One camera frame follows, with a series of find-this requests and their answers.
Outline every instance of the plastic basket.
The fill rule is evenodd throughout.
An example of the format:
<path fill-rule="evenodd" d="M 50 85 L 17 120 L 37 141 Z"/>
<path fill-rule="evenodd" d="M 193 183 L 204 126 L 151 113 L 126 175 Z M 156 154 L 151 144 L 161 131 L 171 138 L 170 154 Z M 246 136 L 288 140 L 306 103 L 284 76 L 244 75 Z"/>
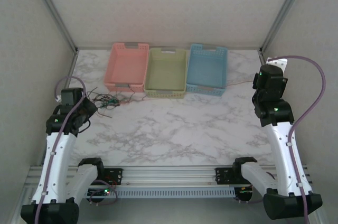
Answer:
<path fill-rule="evenodd" d="M 149 45 L 146 43 L 139 43 L 135 48 L 114 43 L 104 79 L 108 90 L 143 92 L 148 51 Z"/>
<path fill-rule="evenodd" d="M 151 48 L 144 83 L 145 93 L 156 98 L 183 98 L 186 71 L 186 50 Z"/>
<path fill-rule="evenodd" d="M 227 58 L 225 47 L 212 51 L 204 50 L 201 44 L 191 45 L 186 91 L 222 96 L 227 84 Z"/>

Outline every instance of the cable tie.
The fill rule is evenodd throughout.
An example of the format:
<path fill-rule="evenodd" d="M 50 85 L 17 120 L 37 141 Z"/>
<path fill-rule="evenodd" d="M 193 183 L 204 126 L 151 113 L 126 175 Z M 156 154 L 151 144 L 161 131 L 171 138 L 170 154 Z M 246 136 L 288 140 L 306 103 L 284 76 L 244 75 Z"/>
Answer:
<path fill-rule="evenodd" d="M 61 102 L 61 95 L 57 95 L 57 97 L 55 98 L 55 101 Z"/>

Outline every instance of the tangled wires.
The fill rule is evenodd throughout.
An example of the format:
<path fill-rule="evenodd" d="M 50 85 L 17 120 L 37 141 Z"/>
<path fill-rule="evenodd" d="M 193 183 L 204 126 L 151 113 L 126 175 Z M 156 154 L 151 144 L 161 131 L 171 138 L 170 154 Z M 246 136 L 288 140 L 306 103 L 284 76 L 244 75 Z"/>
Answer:
<path fill-rule="evenodd" d="M 127 97 L 127 96 L 121 94 L 121 92 L 120 93 L 116 92 L 115 95 L 112 95 L 111 92 L 109 92 L 108 94 L 100 94 L 100 93 L 94 92 L 95 89 L 97 89 L 97 87 L 94 88 L 93 90 L 87 92 L 87 96 L 88 96 L 88 98 L 90 98 L 91 94 L 95 94 L 95 96 L 91 99 L 91 101 L 96 105 L 96 107 L 98 109 L 112 110 L 112 109 L 115 109 L 117 106 L 120 106 L 122 104 L 128 104 L 128 103 L 134 102 L 134 101 L 136 101 L 136 102 L 143 101 L 144 98 L 146 97 L 146 96 L 144 96 L 141 100 L 132 99 L 134 94 L 135 94 L 135 91 L 133 91 L 133 89 L 131 87 L 129 87 L 129 89 L 133 93 L 130 97 Z M 100 113 L 99 111 L 97 111 L 97 113 L 101 116 L 111 118 L 110 116 L 104 115 L 104 114 Z"/>

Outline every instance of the white panel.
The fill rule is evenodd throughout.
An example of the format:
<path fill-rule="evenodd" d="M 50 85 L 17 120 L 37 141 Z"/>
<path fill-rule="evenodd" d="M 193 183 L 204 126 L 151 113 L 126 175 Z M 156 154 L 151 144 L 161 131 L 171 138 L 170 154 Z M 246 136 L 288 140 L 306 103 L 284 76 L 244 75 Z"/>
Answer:
<path fill-rule="evenodd" d="M 0 223 L 45 146 L 53 85 L 72 55 L 41 0 L 0 0 Z"/>
<path fill-rule="evenodd" d="M 77 46 L 262 45 L 284 0 L 53 0 Z"/>
<path fill-rule="evenodd" d="M 315 60 L 326 74 L 322 101 L 296 129 L 297 146 L 306 163 L 315 192 L 323 197 L 328 222 L 338 223 L 338 0 L 296 0 L 268 53 L 302 55 Z M 288 60 L 289 78 L 284 99 L 289 101 L 295 118 L 311 105 L 321 89 L 321 77 L 311 64 Z"/>

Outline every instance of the green basket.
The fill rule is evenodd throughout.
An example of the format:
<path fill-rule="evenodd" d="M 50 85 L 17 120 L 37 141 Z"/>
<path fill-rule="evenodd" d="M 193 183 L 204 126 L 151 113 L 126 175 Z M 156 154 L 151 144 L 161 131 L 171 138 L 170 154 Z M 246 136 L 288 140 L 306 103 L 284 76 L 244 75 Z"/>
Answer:
<path fill-rule="evenodd" d="M 155 98 L 183 98 L 186 72 L 186 50 L 151 48 L 144 92 Z"/>

